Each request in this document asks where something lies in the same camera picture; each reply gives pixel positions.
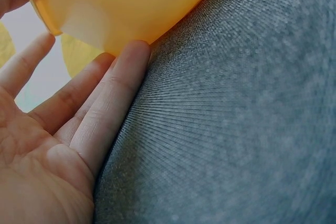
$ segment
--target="skin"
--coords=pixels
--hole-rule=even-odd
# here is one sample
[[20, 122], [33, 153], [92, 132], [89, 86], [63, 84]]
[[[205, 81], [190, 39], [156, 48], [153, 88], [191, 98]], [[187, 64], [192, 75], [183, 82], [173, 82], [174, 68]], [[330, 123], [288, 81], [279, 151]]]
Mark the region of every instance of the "skin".
[[[28, 0], [0, 0], [0, 17]], [[99, 55], [29, 113], [14, 99], [55, 42], [38, 37], [0, 71], [0, 223], [91, 223], [104, 157], [143, 80], [143, 41]]]

